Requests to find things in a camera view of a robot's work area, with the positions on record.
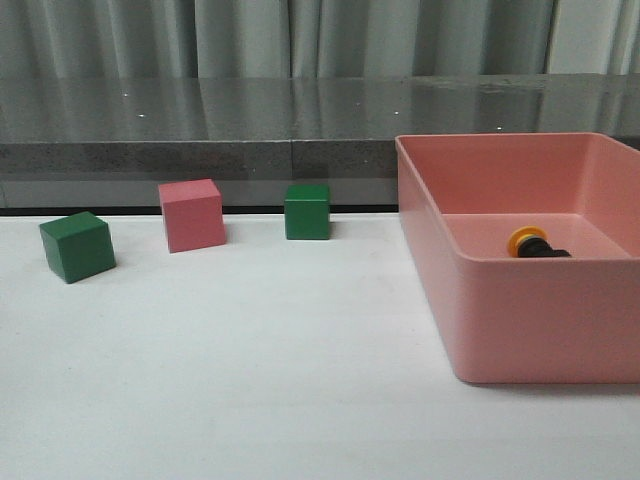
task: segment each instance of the granite surface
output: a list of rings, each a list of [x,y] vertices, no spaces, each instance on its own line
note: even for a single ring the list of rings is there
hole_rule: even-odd
[[[157,205],[201,177],[227,205],[292,181],[393,204],[396,135],[567,131],[640,147],[640,75],[0,80],[0,208]]]

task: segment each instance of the wooden block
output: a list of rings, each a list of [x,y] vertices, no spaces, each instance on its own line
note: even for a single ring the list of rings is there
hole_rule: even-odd
[[[158,186],[171,253],[226,243],[222,196],[210,179]]]
[[[109,225],[81,212],[40,225],[49,267],[67,283],[116,266]]]
[[[289,240],[328,240],[329,186],[291,185],[284,201]]]

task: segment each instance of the gray curtain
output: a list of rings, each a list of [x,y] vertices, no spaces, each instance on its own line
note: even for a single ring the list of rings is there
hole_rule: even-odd
[[[640,0],[0,0],[0,78],[629,73]]]

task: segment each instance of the bin floor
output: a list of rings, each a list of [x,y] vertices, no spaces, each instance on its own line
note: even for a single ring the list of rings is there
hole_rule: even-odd
[[[575,213],[444,214],[460,249],[474,258],[509,258],[507,241],[525,225],[547,232],[549,244],[567,250],[575,258],[630,258],[631,255]]]

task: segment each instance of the plastic bin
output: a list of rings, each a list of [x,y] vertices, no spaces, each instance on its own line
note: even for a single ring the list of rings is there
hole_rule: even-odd
[[[403,229],[455,374],[640,382],[640,152],[593,133],[400,136]],[[512,258],[537,225],[571,258]]]

